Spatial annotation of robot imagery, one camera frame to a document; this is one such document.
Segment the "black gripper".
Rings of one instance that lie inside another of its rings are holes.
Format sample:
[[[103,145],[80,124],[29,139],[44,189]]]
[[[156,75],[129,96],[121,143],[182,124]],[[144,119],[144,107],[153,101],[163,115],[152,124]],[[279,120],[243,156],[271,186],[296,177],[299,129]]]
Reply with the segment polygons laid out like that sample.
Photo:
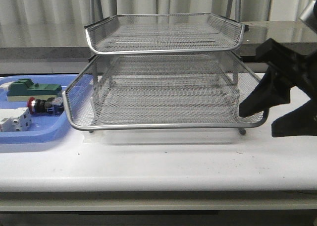
[[[256,59],[269,65],[253,92],[240,104],[239,115],[248,117],[290,103],[290,89],[302,90],[311,100],[276,119],[272,137],[317,135],[317,52],[301,55],[272,38],[256,48]]]

